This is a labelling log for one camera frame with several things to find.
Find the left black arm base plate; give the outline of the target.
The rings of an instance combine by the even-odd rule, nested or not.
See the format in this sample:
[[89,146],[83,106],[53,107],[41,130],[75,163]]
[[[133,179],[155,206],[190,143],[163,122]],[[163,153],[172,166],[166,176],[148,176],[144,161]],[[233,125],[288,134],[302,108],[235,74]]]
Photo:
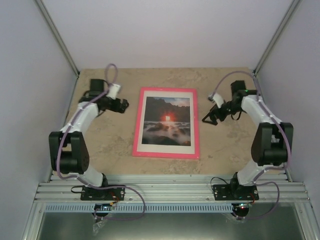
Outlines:
[[111,188],[107,190],[98,190],[90,187],[83,187],[80,195],[82,201],[122,201],[125,197],[125,189]]

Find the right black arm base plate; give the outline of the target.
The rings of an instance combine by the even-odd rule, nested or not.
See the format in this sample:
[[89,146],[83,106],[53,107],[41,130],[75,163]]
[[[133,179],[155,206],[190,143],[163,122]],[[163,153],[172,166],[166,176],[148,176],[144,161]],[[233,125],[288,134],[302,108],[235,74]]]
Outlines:
[[216,201],[253,201],[260,199],[255,185],[231,186],[230,184],[214,184],[212,191]]

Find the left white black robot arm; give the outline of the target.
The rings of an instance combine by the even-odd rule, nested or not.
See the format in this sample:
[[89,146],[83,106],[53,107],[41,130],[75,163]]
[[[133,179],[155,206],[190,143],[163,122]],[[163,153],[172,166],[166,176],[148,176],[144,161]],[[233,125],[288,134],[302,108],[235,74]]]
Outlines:
[[103,79],[91,79],[90,88],[80,97],[69,122],[48,136],[51,168],[62,180],[77,179],[92,188],[99,200],[108,197],[110,188],[105,174],[90,164],[85,133],[93,120],[105,111],[123,114],[129,107],[126,99],[117,98],[121,86]]

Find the aluminium rail bed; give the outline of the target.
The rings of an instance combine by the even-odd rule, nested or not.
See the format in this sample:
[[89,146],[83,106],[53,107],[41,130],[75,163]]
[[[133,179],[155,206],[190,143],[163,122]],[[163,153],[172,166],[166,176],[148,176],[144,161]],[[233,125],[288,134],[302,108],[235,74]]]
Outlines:
[[[213,203],[211,186],[230,181],[230,174],[108,174],[111,185],[125,185],[126,203],[139,203],[142,195],[147,203]],[[77,203],[80,193],[71,188],[79,185],[75,178],[60,179],[52,174],[40,182],[33,201],[35,203]],[[303,182],[293,181],[285,171],[269,171],[257,181],[258,203],[308,203],[310,194]]]

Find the right aluminium corner post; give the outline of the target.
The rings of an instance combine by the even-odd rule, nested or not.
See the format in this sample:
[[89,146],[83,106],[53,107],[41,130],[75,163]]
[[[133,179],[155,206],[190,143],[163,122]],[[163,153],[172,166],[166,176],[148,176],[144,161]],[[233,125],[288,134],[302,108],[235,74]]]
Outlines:
[[302,0],[292,0],[288,9],[286,10],[284,16],[282,17],[276,31],[274,32],[271,40],[269,41],[266,49],[264,50],[262,56],[260,57],[255,69],[253,70],[253,74],[257,76],[260,70],[263,68],[264,64],[266,63],[267,59],[271,55],[272,51],[274,50],[276,44],[280,40],[282,34],[286,30],[287,26],[289,25],[291,19],[293,18],[295,12],[298,10]]

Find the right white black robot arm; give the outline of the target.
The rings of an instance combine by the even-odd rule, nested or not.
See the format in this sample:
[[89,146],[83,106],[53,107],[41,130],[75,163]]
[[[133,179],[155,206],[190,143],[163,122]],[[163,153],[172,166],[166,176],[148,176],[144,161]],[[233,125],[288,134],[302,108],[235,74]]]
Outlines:
[[237,121],[246,113],[257,129],[250,150],[251,160],[230,182],[214,184],[211,189],[217,201],[258,200],[257,180],[269,170],[284,169],[289,162],[294,127],[275,117],[257,91],[247,89],[243,80],[234,81],[230,87],[232,99],[225,101],[219,94],[211,97],[215,104],[202,122],[216,126],[227,116]]

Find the left aluminium corner post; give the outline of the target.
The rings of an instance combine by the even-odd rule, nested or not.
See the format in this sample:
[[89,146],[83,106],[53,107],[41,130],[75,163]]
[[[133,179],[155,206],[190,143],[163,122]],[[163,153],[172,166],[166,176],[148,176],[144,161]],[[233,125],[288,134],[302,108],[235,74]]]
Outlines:
[[44,21],[46,22],[49,30],[51,31],[53,38],[55,39],[55,41],[57,42],[61,52],[63,53],[66,61],[68,62],[70,68],[72,69],[73,73],[75,74],[75,76],[78,78],[80,75],[80,71],[77,68],[57,26],[55,25],[46,5],[44,4],[44,2],[42,0],[34,0],[35,5],[37,6],[37,8],[39,9],[42,17],[44,18]]

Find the aluminium corner post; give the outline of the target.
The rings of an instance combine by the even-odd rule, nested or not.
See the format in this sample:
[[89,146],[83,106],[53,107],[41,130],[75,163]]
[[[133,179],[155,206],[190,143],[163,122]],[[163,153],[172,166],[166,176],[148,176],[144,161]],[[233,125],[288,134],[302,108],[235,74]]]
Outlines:
[[269,41],[266,49],[264,50],[262,56],[260,57],[255,69],[253,70],[253,74],[257,76],[260,70],[263,68],[264,64],[266,63],[267,59],[271,55],[272,51],[274,50],[276,44],[280,40],[282,34],[286,30],[287,26],[289,25],[291,19],[293,18],[295,12],[298,10],[302,0],[292,0],[288,9],[286,10],[284,16],[282,17],[276,31],[274,32],[271,40]]
[[72,69],[73,73],[75,74],[75,76],[78,78],[80,75],[80,71],[77,68],[57,26],[55,25],[46,5],[44,4],[44,2],[42,0],[34,0],[35,5],[37,6],[37,8],[39,9],[42,17],[44,18],[44,21],[46,22],[49,30],[51,31],[53,38],[55,39],[55,41],[57,42],[61,52],[63,53],[66,61],[68,62],[70,68]]

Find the crumpled clear plastic wrap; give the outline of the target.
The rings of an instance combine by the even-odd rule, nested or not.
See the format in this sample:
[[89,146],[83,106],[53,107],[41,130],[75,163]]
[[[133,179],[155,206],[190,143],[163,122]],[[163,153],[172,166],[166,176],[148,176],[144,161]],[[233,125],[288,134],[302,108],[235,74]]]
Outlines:
[[99,231],[101,230],[101,228],[103,228],[105,225],[105,221],[104,220],[98,220],[96,219],[94,224],[92,225],[92,234],[93,236],[96,236]]

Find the sunset landscape photo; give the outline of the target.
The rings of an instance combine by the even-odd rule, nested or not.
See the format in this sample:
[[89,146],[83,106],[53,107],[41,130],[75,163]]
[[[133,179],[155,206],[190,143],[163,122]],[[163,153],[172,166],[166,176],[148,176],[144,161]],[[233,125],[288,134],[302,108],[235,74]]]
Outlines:
[[146,97],[141,143],[143,145],[191,146],[190,99]]

